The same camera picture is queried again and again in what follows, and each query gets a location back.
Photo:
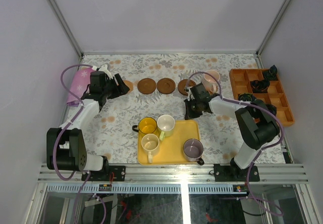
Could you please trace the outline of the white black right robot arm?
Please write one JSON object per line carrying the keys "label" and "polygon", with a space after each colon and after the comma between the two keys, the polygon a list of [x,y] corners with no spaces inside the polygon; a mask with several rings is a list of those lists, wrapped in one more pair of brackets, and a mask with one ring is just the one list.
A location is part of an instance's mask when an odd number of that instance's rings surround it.
{"label": "white black right robot arm", "polygon": [[185,87],[185,91],[188,93],[184,100],[186,120],[209,113],[224,114],[237,121],[244,143],[231,160],[230,175],[236,181],[247,177],[250,164],[277,135],[283,133],[277,117],[260,99],[249,102],[228,99],[217,93],[211,95],[201,83]]}

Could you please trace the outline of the pink ceramic mug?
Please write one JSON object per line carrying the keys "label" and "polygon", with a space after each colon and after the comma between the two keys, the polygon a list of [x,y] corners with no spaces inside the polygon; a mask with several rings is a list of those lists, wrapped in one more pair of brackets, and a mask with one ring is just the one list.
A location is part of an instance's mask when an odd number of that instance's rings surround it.
{"label": "pink ceramic mug", "polygon": [[207,74],[204,74],[203,78],[202,78],[202,83],[203,83],[204,87],[206,88],[206,87],[214,86],[214,87],[218,88],[218,84],[215,79],[217,79],[219,81],[220,74],[215,70],[207,70],[206,72],[207,72]]}

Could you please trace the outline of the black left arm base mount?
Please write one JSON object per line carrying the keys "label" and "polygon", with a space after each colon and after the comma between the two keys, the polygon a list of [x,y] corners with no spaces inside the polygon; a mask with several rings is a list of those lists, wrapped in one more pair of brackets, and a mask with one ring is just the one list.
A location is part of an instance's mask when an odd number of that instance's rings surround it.
{"label": "black left arm base mount", "polygon": [[105,163],[100,171],[91,171],[88,181],[94,182],[124,182],[126,176],[125,165],[110,165]]}

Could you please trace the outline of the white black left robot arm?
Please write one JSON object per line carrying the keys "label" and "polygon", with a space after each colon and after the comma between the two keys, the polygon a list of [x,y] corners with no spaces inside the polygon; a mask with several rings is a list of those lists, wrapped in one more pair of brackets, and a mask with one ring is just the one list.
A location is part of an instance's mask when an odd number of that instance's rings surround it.
{"label": "white black left robot arm", "polygon": [[106,157],[87,153],[83,131],[107,100],[125,95],[129,90],[119,74],[110,77],[103,71],[90,73],[90,83],[81,97],[77,113],[47,132],[47,167],[55,171],[91,171],[98,180],[107,180],[111,174],[109,163]]}

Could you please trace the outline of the white mug green handle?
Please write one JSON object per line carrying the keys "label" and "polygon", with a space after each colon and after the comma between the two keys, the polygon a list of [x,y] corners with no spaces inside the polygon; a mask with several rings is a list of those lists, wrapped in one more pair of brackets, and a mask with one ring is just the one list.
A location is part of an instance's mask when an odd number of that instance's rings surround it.
{"label": "white mug green handle", "polygon": [[170,115],[162,115],[157,120],[157,127],[159,130],[159,140],[164,141],[165,138],[173,135],[176,121]]}

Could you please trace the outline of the woven rattan coaster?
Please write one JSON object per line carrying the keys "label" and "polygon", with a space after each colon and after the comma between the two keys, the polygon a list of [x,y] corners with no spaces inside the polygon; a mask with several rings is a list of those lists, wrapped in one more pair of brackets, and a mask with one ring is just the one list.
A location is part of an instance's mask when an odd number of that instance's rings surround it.
{"label": "woven rattan coaster", "polygon": [[210,95],[217,93],[218,88],[217,87],[206,87],[206,90],[209,92]]}
{"label": "woven rattan coaster", "polygon": [[128,80],[124,80],[124,83],[129,88],[128,93],[132,92],[133,91],[133,83],[131,81],[128,81]]}

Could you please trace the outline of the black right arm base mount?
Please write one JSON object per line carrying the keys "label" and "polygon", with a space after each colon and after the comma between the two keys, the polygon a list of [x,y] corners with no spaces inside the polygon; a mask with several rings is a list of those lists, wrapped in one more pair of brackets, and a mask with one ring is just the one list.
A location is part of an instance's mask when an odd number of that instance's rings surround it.
{"label": "black right arm base mount", "polygon": [[[216,182],[246,182],[249,168],[240,169],[237,166],[214,164],[214,178]],[[253,166],[249,174],[250,182],[259,182],[259,171]]]}

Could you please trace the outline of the purple mug black handle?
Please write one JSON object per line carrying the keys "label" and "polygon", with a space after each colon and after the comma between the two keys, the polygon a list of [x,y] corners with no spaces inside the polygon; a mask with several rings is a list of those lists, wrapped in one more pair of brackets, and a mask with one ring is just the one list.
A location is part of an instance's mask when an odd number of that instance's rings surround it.
{"label": "purple mug black handle", "polygon": [[203,152],[203,145],[197,139],[188,139],[183,145],[183,154],[188,162],[197,162],[199,165],[204,165]]}

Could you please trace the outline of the yellow glass mug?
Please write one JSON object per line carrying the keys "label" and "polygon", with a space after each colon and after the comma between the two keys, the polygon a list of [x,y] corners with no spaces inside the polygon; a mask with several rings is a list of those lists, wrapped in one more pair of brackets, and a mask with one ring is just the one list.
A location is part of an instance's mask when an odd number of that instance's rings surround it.
{"label": "yellow glass mug", "polygon": [[132,130],[139,135],[155,134],[157,132],[157,122],[154,118],[145,117],[138,125],[133,125]]}

